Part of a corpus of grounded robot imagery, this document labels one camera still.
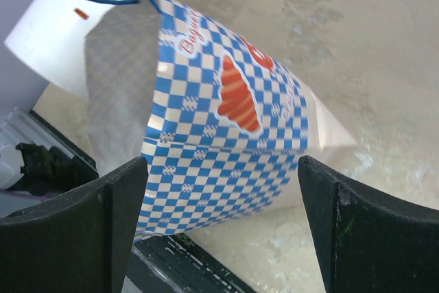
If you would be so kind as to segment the blue checkered paper bag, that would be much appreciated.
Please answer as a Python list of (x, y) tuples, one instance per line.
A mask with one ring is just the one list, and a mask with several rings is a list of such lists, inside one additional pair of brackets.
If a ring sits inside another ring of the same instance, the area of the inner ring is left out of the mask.
[(83, 53), (99, 172), (147, 161), (135, 240), (297, 204), (299, 158), (356, 144), (286, 66), (177, 0), (116, 1)]

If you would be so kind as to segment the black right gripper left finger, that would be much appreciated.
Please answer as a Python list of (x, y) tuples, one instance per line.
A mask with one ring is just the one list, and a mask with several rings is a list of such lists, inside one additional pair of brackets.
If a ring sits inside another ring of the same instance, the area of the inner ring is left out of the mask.
[(147, 181), (136, 157), (1, 219), (2, 292), (120, 292)]

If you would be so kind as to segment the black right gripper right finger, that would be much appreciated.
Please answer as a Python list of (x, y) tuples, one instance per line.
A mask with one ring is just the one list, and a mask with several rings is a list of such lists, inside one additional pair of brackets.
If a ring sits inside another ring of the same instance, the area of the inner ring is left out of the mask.
[(438, 211), (310, 156), (298, 179), (326, 292), (437, 292)]

